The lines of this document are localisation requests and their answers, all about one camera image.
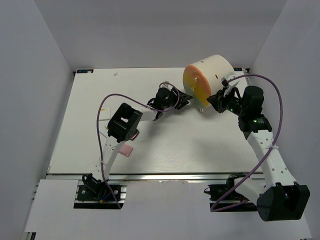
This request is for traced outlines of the orange top drawer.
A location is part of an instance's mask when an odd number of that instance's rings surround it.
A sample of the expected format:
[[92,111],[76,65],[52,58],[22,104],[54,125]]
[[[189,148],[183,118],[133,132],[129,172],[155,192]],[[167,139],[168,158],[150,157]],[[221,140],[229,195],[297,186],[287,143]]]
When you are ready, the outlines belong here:
[[208,83],[207,78],[204,74],[194,65],[188,65],[184,69],[183,73],[183,83],[186,83],[188,86],[198,86],[204,92],[206,97],[211,94],[211,87]]

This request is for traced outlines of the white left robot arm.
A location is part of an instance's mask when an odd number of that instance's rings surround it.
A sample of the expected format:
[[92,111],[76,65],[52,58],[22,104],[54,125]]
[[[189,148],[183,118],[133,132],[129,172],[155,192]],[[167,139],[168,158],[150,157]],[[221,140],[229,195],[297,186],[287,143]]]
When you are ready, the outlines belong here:
[[[99,129],[101,109],[105,101],[113,96],[123,97],[130,100],[141,108],[133,108],[127,103],[122,103],[107,124],[105,144],[102,145]],[[96,132],[99,145],[100,163],[98,165],[101,180],[108,182],[110,171],[122,146],[127,141],[134,140],[137,136],[137,127],[140,122],[156,121],[166,112],[174,109],[180,110],[189,104],[193,97],[178,90],[174,85],[171,88],[159,86],[155,97],[147,104],[143,104],[126,95],[112,93],[107,95],[101,102],[96,117]]]

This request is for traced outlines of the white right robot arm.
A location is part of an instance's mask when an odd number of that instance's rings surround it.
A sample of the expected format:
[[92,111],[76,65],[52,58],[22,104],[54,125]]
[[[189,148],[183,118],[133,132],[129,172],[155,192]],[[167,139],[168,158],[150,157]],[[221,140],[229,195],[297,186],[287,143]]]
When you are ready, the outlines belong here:
[[224,207],[217,207],[219,202],[227,197],[236,200],[243,196],[241,203],[252,202],[265,222],[301,219],[310,190],[296,181],[274,143],[272,127],[262,114],[263,90],[257,86],[247,86],[240,96],[237,88],[230,92],[223,88],[208,97],[207,101],[218,113],[228,110],[237,115],[239,129],[253,149],[257,166],[265,179],[265,185],[261,186],[251,179],[253,170],[248,174],[231,174],[210,210],[223,211]]

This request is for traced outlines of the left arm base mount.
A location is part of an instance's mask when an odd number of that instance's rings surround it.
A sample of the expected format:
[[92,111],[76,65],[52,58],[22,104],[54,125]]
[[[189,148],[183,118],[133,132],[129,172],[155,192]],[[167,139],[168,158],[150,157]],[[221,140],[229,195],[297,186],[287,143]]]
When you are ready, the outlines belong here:
[[110,187],[115,198],[105,182],[94,178],[92,174],[83,175],[77,186],[73,208],[120,210],[125,203],[127,187],[120,184],[111,184]]

